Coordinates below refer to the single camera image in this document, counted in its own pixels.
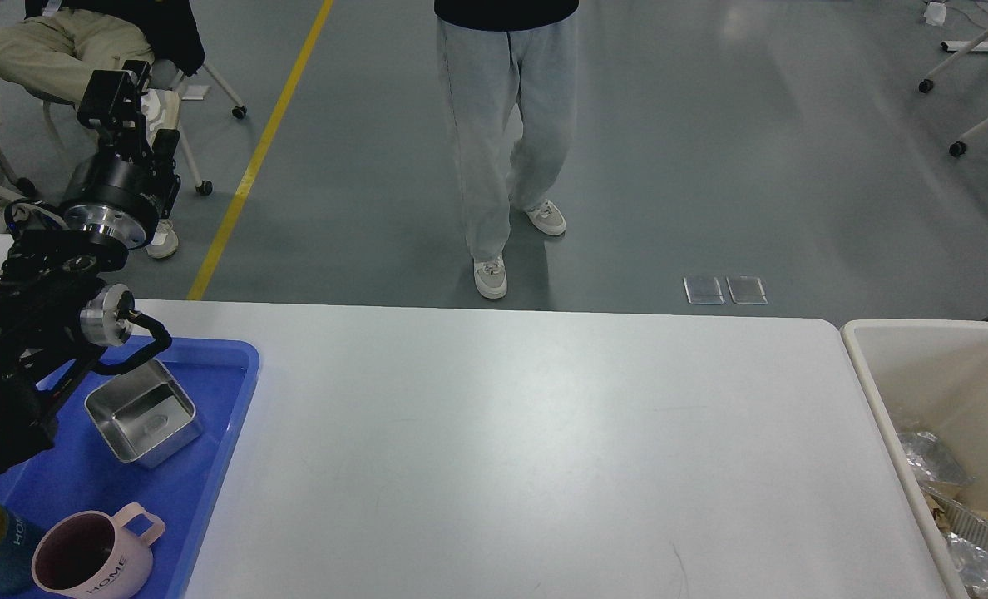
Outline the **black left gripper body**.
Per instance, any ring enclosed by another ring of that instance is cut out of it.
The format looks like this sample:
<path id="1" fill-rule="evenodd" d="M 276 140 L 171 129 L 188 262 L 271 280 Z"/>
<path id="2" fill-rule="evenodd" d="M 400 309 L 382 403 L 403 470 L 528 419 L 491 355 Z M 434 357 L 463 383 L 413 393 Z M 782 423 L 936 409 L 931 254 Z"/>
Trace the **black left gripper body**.
<path id="1" fill-rule="evenodd" d="M 128 250 L 178 250 L 153 196 L 153 159 L 132 163 L 97 152 L 75 168 L 60 204 L 66 226 L 110 236 Z"/>

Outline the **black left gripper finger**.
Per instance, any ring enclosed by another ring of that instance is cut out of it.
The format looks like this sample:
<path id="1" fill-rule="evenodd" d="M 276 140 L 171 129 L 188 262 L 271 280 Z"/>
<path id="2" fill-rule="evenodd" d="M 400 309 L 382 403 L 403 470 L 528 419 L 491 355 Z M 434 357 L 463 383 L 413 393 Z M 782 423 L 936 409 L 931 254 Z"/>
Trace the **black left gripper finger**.
<path id="1" fill-rule="evenodd" d="M 151 64 L 126 61 L 118 71 L 94 71 L 78 107 L 78 121 L 97 134 L 101 153 L 136 163 L 151 156 L 141 98 Z"/>
<path id="2" fill-rule="evenodd" d="M 180 141 L 177 129 L 163 128 L 153 137 L 153 196 L 158 205 L 159 217 L 170 219 L 172 208 L 179 194 L 181 178 L 177 175 L 175 152 Z"/>

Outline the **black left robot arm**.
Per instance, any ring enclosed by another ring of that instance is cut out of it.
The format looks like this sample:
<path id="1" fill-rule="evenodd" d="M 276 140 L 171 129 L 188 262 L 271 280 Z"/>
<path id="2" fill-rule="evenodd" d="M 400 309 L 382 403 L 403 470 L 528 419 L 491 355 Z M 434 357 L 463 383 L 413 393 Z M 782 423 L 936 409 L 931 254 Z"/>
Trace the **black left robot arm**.
<path id="1" fill-rule="evenodd" d="M 102 278 L 155 239 L 180 189 L 179 133 L 147 137 L 149 79 L 141 61 L 95 72 L 78 110 L 95 155 L 60 204 L 18 197 L 1 211 L 12 245 L 0 269 L 0 473 L 53 447 L 57 412 L 88 373 L 130 372 L 171 345 L 125 285 Z"/>

